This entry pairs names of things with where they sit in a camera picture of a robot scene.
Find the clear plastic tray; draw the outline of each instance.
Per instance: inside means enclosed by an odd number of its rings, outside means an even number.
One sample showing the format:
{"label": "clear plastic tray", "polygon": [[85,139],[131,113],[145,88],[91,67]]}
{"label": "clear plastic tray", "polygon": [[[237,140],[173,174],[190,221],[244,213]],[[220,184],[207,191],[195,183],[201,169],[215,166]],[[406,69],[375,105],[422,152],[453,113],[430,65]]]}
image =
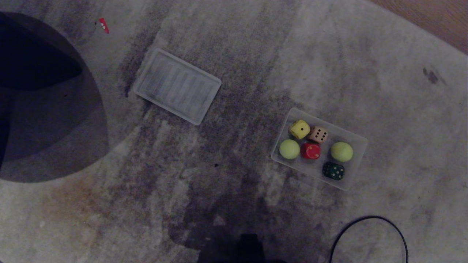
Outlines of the clear plastic tray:
{"label": "clear plastic tray", "polygon": [[134,92],[200,125],[220,86],[220,79],[156,49],[135,82]]}
{"label": "clear plastic tray", "polygon": [[[287,160],[279,154],[279,144],[285,139],[293,139],[297,141],[299,145],[302,145],[303,143],[307,142],[306,139],[301,139],[301,140],[296,139],[289,133],[289,127],[295,121],[300,120],[300,119],[307,122],[311,126],[311,128],[313,128],[314,126],[321,126],[328,130],[329,136],[327,138],[327,141],[325,141],[324,143],[320,145],[321,156],[317,160],[305,159],[302,156],[298,156],[294,160]],[[353,148],[353,158],[349,160],[348,162],[344,162],[344,163],[338,162],[335,159],[333,159],[330,155],[331,146],[334,143],[339,142],[339,141],[347,142]],[[281,164],[284,164],[286,166],[289,166],[293,169],[296,169],[306,174],[307,175],[306,179],[313,176],[315,178],[318,178],[326,183],[329,183],[333,186],[336,186],[346,191],[351,186],[353,179],[357,174],[359,164],[361,163],[361,160],[362,160],[362,156],[364,155],[364,152],[366,151],[367,143],[368,141],[364,137],[361,137],[350,131],[344,130],[333,124],[325,122],[314,116],[311,116],[299,109],[292,108],[289,111],[288,115],[286,116],[283,126],[281,127],[275,146],[273,148],[273,151],[271,152],[271,158],[274,161],[277,161]],[[342,180],[336,181],[336,180],[327,178],[322,174],[322,167],[328,161],[344,166],[345,176]]]}

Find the tennis ball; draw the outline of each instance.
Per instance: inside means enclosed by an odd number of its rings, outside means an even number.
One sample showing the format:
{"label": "tennis ball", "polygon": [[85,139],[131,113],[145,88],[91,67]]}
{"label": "tennis ball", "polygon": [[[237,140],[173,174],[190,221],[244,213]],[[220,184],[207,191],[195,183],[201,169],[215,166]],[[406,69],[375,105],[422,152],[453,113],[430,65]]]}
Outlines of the tennis ball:
{"label": "tennis ball", "polygon": [[286,139],[279,145],[279,153],[284,158],[292,160],[299,156],[299,144],[295,140]]}
{"label": "tennis ball", "polygon": [[351,160],[353,155],[351,145],[345,142],[337,142],[331,147],[331,157],[340,162]]}

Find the cable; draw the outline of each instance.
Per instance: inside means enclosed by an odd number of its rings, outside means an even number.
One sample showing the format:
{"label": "cable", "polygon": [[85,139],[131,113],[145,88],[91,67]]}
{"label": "cable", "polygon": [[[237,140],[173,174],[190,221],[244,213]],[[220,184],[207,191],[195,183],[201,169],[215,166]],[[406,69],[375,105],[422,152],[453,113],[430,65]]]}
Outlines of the cable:
{"label": "cable", "polygon": [[392,223],[390,220],[384,218],[384,217],[381,217],[381,216],[364,216],[364,217],[361,217],[361,218],[358,218],[354,221],[352,221],[351,223],[349,223],[345,228],[343,228],[343,230],[341,230],[340,234],[338,235],[338,237],[335,239],[335,242],[333,243],[333,246],[331,247],[331,252],[330,252],[330,260],[329,260],[329,263],[331,263],[331,260],[333,259],[333,253],[335,252],[335,248],[336,248],[336,245],[338,244],[338,241],[340,241],[340,238],[341,236],[346,232],[346,230],[348,230],[351,226],[361,222],[361,221],[364,221],[364,220],[368,220],[368,219],[381,219],[387,223],[389,223],[391,226],[393,226],[394,229],[396,229],[398,231],[398,234],[400,234],[400,237],[402,238],[403,240],[403,244],[405,245],[405,252],[406,252],[406,263],[408,263],[408,246],[406,245],[406,240],[405,238],[403,237],[403,234],[401,233],[401,231],[395,226],[394,223]]}

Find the plastic container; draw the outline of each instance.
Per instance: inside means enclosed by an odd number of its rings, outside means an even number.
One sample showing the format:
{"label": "plastic container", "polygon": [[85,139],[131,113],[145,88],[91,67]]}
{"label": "plastic container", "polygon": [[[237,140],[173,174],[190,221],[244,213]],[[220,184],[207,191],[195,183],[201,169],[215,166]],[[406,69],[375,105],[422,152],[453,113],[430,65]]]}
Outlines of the plastic container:
{"label": "plastic container", "polygon": [[134,92],[200,125],[220,86],[220,79],[156,49],[135,82]]}
{"label": "plastic container", "polygon": [[[302,156],[297,157],[293,160],[287,160],[279,154],[279,145],[285,139],[293,139],[299,143],[299,145],[308,142],[306,139],[296,139],[289,133],[289,127],[297,120],[304,120],[313,128],[314,126],[321,126],[328,130],[327,141],[320,145],[321,147],[321,156],[317,160],[310,160],[303,158]],[[347,162],[338,162],[333,159],[330,155],[330,148],[336,142],[347,142],[353,148],[353,158]],[[350,131],[344,130],[340,127],[337,127],[333,124],[330,124],[326,121],[318,119],[314,116],[311,116],[299,109],[292,108],[288,115],[286,116],[285,122],[281,127],[278,138],[276,140],[273,151],[271,152],[271,158],[274,161],[277,161],[281,164],[289,166],[293,169],[296,169],[304,174],[306,174],[304,181],[307,183],[313,177],[318,178],[328,184],[331,184],[335,187],[338,187],[342,190],[348,190],[351,187],[351,184],[357,175],[359,164],[361,163],[362,156],[366,151],[367,139],[361,137],[357,134],[354,134]],[[326,162],[334,162],[344,166],[345,174],[344,178],[340,181],[336,181],[330,178],[325,177],[322,174],[322,167]]]}

